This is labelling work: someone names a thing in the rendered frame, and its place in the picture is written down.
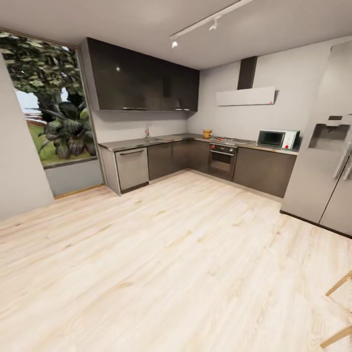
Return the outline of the microwave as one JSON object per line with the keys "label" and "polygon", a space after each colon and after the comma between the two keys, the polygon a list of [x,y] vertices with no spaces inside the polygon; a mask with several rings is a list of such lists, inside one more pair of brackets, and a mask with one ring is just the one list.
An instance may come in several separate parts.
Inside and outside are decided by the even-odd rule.
{"label": "microwave", "polygon": [[259,131],[257,144],[290,150],[295,148],[299,135],[297,130],[263,129]]}

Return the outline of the popcorn bag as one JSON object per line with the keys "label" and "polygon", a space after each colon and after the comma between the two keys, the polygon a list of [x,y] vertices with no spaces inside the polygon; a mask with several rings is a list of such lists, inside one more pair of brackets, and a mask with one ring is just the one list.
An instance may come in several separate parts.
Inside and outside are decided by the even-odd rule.
{"label": "popcorn bag", "polygon": [[211,137],[213,137],[212,136],[212,130],[204,130],[203,131],[204,133],[203,133],[203,137],[206,137],[206,138],[211,138]]}

